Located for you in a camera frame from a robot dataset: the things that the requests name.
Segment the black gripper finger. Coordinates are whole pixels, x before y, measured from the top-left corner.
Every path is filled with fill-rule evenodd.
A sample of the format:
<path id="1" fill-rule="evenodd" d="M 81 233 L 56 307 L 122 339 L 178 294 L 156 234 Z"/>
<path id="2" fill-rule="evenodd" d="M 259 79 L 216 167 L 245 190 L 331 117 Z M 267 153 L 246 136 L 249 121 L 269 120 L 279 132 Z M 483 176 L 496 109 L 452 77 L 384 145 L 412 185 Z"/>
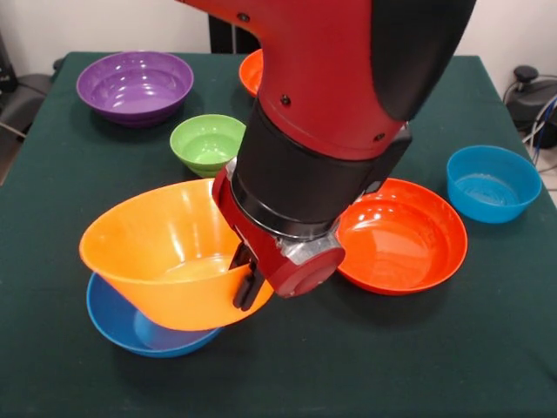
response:
<path id="1" fill-rule="evenodd" d="M 252 307 L 253 302 L 265 282 L 265 277 L 259 271 L 255 261 L 249 263 L 249 272 L 242 279 L 238 290 L 233 298 L 233 306 L 242 311 L 247 311 Z"/>
<path id="2" fill-rule="evenodd" d="M 239 243 L 236 252 L 232 257 L 229 269 L 232 270 L 240 266 L 248 265 L 249 263 L 250 250 L 245 243 Z"/>

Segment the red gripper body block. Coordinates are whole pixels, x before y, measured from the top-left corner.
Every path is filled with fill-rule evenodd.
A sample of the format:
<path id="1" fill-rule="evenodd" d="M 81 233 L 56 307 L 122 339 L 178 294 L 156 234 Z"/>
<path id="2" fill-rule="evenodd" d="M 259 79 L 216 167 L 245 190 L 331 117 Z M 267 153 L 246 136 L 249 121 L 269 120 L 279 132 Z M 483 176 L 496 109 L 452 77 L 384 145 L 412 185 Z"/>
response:
<path id="1" fill-rule="evenodd" d="M 230 228 L 250 250 L 274 292 L 284 298 L 313 290 L 326 281 L 345 257 L 332 228 L 315 239 L 298 239 L 266 231 L 243 212 L 232 191 L 232 171 L 221 169 L 212 197 Z"/>

